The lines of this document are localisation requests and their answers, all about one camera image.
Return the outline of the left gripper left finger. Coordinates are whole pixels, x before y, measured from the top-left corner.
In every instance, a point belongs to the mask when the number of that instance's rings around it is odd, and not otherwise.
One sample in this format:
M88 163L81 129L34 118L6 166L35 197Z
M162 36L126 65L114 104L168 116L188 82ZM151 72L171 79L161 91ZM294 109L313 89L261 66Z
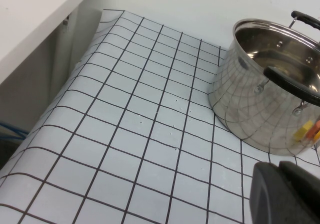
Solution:
M253 223L308 223L308 213L278 167L266 162L254 165L250 191Z

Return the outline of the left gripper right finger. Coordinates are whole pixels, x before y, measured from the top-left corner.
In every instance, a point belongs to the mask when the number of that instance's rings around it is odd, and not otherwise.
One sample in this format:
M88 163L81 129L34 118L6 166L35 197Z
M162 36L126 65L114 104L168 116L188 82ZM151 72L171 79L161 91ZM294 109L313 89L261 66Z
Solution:
M281 161L278 168L302 209L319 223L320 179L289 161Z

